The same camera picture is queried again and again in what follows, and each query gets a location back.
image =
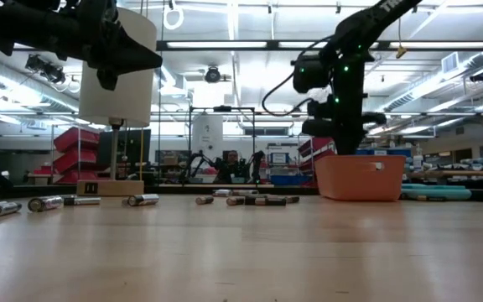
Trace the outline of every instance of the computer monitor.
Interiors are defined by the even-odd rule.
[[[111,164],[111,145],[113,132],[100,133],[98,146],[98,164]],[[141,130],[120,131],[118,134],[117,162],[122,162],[124,145],[126,144],[126,156],[128,163],[141,161]],[[143,162],[148,162],[150,151],[150,130],[143,130]]]

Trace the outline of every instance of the small label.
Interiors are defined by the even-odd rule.
[[[98,194],[98,183],[85,183],[85,194]]]

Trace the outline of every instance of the white tank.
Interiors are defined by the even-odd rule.
[[[212,160],[223,156],[223,116],[203,113],[194,119],[191,150]]]
[[[156,50],[156,27],[144,16],[118,8],[118,19],[127,34],[152,51]],[[83,63],[80,91],[80,118],[109,125],[109,119],[124,119],[129,127],[147,127],[150,123],[153,70],[137,71],[118,77],[115,91],[101,88],[96,70]]]

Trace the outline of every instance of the red storage bin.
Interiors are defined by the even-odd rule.
[[[106,165],[96,163],[96,152],[90,150],[81,150],[81,169],[82,170],[104,170]],[[68,150],[64,155],[54,161],[55,171],[64,174],[66,170],[77,169],[78,152],[77,148]]]
[[[316,161],[319,193],[333,200],[395,201],[406,157],[334,155]]]
[[[96,172],[94,171],[81,171],[79,178],[76,170],[68,171],[63,177],[57,180],[57,185],[62,184],[77,184],[78,180],[98,180]]]
[[[71,148],[77,148],[79,136],[81,138],[81,149],[96,150],[98,148],[100,134],[84,129],[81,129],[81,134],[79,134],[78,131],[77,127],[72,127],[54,139],[54,146],[57,151],[65,153]]]

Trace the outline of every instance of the orange plastic bin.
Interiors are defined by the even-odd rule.
[[[405,156],[331,155],[315,163],[319,193],[333,200],[395,201]]]

